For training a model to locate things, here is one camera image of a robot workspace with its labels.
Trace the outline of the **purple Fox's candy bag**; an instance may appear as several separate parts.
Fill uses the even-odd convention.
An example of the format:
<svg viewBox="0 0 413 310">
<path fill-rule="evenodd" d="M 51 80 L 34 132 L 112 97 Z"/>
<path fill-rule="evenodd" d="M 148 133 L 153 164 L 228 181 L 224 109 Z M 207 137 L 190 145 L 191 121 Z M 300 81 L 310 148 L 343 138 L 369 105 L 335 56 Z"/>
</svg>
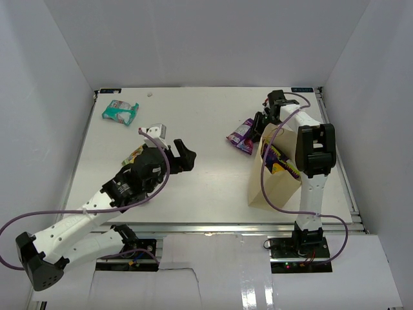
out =
<svg viewBox="0 0 413 310">
<path fill-rule="evenodd" d="M 238 128 L 229 134 L 226 139 L 235 148 L 252 155 L 254 144 L 258 142 L 257 134 L 253 131 L 254 120 L 248 118 Z"/>
</svg>

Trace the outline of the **dark blue chips bag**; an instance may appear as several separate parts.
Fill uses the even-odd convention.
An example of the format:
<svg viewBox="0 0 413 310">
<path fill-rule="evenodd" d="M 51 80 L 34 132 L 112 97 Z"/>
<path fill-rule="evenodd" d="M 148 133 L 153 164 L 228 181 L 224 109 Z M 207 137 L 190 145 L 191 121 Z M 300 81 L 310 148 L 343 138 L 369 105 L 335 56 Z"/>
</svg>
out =
<svg viewBox="0 0 413 310">
<path fill-rule="evenodd" d="M 283 152 L 271 145 L 265 159 L 265 167 L 271 172 L 271 167 L 274 162 L 283 162 L 288 165 L 288 173 L 296 180 L 300 179 L 300 172 Z"/>
</svg>

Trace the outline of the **yellow M&M's packet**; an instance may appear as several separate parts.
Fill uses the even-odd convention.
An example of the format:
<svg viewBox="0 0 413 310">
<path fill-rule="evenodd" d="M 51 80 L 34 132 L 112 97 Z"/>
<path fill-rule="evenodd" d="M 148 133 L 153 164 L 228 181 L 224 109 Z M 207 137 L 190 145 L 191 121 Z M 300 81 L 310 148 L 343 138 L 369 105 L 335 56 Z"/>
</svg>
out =
<svg viewBox="0 0 413 310">
<path fill-rule="evenodd" d="M 281 171 L 288 171 L 288 165 L 286 165 L 283 162 L 279 162 L 279 161 L 274 162 L 271 167 L 271 173 L 276 174 Z"/>
</svg>

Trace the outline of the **green Fox's candy bag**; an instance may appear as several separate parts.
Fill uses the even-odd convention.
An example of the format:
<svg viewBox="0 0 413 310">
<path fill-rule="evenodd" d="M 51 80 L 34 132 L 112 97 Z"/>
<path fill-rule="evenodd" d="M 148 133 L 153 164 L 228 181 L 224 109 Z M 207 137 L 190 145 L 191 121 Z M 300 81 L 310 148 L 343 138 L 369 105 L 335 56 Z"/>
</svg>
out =
<svg viewBox="0 0 413 310">
<path fill-rule="evenodd" d="M 122 166 L 133 163 L 138 155 L 143 151 L 143 145 L 140 145 L 136 150 L 134 150 L 125 160 L 122 161 Z"/>
</svg>

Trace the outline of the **brown paper bag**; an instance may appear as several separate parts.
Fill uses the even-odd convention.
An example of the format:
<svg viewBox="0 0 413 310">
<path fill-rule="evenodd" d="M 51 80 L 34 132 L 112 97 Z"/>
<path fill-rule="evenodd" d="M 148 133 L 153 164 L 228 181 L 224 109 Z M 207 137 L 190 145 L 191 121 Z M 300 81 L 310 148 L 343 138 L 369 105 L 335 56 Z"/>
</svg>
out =
<svg viewBox="0 0 413 310">
<path fill-rule="evenodd" d="M 268 146 L 268 142 L 276 133 L 276 129 L 277 126 L 273 124 L 269 124 L 265 127 L 254 158 L 248 183 L 248 205 L 250 207 L 268 211 L 273 211 L 274 209 L 269 206 L 265 200 L 261 191 L 261 184 L 264 185 L 263 188 L 269 200 L 279 209 L 282 209 L 293 194 L 295 194 L 301 187 L 301 177 L 299 180 L 296 180 L 287 171 L 271 174 L 265 167 L 263 156 Z M 277 132 L 277 136 L 272 144 L 292 160 L 293 164 L 295 164 L 292 156 L 296 150 L 294 146 L 296 138 L 296 134 L 291 130 L 281 129 Z"/>
</svg>

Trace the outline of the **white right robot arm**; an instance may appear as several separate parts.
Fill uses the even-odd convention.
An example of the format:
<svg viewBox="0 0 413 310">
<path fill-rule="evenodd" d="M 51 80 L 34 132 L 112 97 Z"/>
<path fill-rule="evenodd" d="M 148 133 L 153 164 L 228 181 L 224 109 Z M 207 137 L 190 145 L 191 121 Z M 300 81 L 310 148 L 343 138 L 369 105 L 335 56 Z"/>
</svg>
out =
<svg viewBox="0 0 413 310">
<path fill-rule="evenodd" d="M 320 123 L 304 109 L 282 90 L 268 94 L 265 112 L 256 114 L 251 128 L 259 148 L 247 192 L 250 206 L 287 213 L 285 204 L 301 191 L 291 241 L 292 252 L 301 258 L 323 241 L 323 191 L 336 165 L 334 126 Z"/>
</svg>

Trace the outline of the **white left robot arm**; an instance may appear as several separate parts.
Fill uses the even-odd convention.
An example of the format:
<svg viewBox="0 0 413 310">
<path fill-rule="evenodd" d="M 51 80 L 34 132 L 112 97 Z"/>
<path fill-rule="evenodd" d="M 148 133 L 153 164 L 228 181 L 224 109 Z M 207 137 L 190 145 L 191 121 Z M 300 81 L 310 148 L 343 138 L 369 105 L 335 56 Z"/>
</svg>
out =
<svg viewBox="0 0 413 310">
<path fill-rule="evenodd" d="M 109 231 L 90 237 L 89 233 L 124 212 L 124 207 L 147 199 L 167 174 L 179 174 L 194 168 L 196 153 L 181 139 L 174 140 L 179 153 L 170 147 L 160 151 L 143 145 L 132 163 L 97 191 L 76 214 L 35 234 L 21 233 L 16 239 L 19 260 L 35 291 L 55 285 L 64 273 L 83 263 L 120 255 L 131 257 L 146 250 L 144 243 L 127 225 L 113 225 Z"/>
</svg>

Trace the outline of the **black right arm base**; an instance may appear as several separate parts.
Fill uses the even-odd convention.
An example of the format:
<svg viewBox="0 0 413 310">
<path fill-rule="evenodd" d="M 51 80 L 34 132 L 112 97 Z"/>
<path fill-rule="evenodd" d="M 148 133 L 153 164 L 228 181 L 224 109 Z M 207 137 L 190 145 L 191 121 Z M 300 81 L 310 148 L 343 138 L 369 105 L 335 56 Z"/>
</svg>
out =
<svg viewBox="0 0 413 310">
<path fill-rule="evenodd" d="M 272 274 L 331 273 L 332 264 L 326 238 L 318 245 L 296 249 L 292 238 L 269 238 L 263 242 L 269 252 Z"/>
</svg>

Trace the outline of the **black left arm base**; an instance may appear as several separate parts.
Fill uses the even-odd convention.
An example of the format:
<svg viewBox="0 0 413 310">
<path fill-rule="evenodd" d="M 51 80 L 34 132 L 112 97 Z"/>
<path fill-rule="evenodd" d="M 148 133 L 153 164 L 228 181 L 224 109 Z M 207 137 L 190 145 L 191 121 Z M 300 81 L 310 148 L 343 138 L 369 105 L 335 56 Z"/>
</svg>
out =
<svg viewBox="0 0 413 310">
<path fill-rule="evenodd" d="M 129 226 L 113 225 L 110 230 L 101 235 L 105 237 L 104 255 L 99 259 L 130 259 L 136 261 L 138 259 L 152 258 L 157 264 L 156 258 L 156 239 L 138 238 L 135 232 Z"/>
</svg>

